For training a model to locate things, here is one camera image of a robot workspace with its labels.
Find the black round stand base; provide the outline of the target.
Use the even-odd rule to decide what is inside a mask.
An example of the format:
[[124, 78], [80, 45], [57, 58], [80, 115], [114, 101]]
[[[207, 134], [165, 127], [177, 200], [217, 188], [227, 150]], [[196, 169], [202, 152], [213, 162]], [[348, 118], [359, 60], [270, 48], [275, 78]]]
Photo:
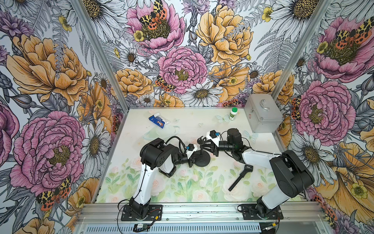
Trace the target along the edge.
[[206, 167], [210, 164], [210, 155], [206, 151], [196, 151], [192, 154], [194, 165], [198, 167]]

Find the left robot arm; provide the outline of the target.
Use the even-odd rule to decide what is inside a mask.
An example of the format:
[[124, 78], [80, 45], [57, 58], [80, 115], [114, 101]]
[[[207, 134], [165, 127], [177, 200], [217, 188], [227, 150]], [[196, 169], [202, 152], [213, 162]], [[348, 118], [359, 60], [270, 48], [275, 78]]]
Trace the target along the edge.
[[191, 167], [195, 163], [192, 155], [197, 151], [196, 144], [185, 145], [180, 141], [177, 147], [160, 138], [146, 144], [140, 151], [142, 163], [140, 181], [136, 192], [129, 201], [131, 215], [138, 219], [147, 217], [151, 191], [157, 172], [171, 177], [175, 173], [177, 165], [187, 163]]

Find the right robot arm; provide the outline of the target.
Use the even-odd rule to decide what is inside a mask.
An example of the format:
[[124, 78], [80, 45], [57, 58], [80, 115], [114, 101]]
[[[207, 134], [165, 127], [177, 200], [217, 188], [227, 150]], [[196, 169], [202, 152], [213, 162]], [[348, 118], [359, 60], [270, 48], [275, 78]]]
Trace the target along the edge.
[[294, 198], [306, 188], [314, 184], [315, 179], [309, 169], [292, 150], [282, 153], [269, 153], [253, 149], [245, 145], [238, 129], [227, 130], [227, 139], [223, 140], [220, 133], [212, 130], [197, 142], [204, 151], [219, 156], [220, 152], [227, 153], [231, 158], [244, 164], [244, 169], [231, 188], [258, 165], [272, 170], [277, 184], [257, 200], [255, 208], [250, 208], [260, 219], [270, 218], [270, 214], [290, 198]]

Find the white green-capped pill bottle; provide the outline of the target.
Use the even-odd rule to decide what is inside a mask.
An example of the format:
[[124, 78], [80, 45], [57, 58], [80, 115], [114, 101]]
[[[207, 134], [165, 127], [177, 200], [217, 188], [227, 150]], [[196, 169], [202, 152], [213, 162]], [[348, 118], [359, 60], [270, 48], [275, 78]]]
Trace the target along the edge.
[[237, 114], [238, 114], [238, 108], [233, 107], [230, 111], [230, 114], [229, 114], [229, 120], [233, 121]]

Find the blue gauze bandage packet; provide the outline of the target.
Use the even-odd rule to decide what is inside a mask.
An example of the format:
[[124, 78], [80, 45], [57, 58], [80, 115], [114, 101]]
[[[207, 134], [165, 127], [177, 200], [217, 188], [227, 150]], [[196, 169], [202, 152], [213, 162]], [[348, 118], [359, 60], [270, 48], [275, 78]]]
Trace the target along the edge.
[[170, 123], [166, 118], [162, 117], [160, 113], [156, 113], [150, 116], [149, 121], [151, 121], [152, 123], [154, 123], [162, 129]]

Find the silver first aid case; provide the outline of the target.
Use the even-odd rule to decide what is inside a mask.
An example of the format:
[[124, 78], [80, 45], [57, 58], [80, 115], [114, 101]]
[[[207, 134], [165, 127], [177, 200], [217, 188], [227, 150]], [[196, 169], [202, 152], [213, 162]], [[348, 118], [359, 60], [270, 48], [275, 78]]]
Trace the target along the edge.
[[253, 133], [273, 133], [283, 116], [270, 94], [250, 94], [244, 107]]

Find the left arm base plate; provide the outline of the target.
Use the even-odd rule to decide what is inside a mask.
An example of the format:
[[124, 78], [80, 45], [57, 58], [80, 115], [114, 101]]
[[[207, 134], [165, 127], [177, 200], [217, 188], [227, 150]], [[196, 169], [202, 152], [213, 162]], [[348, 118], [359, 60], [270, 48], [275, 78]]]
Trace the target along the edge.
[[146, 205], [133, 208], [125, 205], [120, 215], [121, 221], [159, 221], [162, 218], [163, 205]]

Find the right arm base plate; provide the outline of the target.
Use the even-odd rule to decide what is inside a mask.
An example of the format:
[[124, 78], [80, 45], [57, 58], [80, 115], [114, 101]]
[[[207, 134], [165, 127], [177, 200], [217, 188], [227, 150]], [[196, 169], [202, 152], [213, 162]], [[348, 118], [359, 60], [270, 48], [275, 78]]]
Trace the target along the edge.
[[245, 203], [240, 204], [237, 210], [242, 214], [244, 220], [282, 220], [283, 214], [280, 206], [268, 209], [262, 204]]

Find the aluminium front rail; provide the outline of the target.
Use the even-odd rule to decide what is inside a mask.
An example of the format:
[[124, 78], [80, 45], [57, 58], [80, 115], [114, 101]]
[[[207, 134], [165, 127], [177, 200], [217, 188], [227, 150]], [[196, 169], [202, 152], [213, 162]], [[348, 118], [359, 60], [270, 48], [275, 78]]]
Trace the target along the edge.
[[[239, 202], [163, 203], [161, 223], [220, 223], [244, 222], [238, 211]], [[317, 202], [288, 201], [280, 205], [286, 222], [325, 221], [326, 218]], [[124, 224], [120, 220], [116, 203], [86, 205], [77, 224]]]

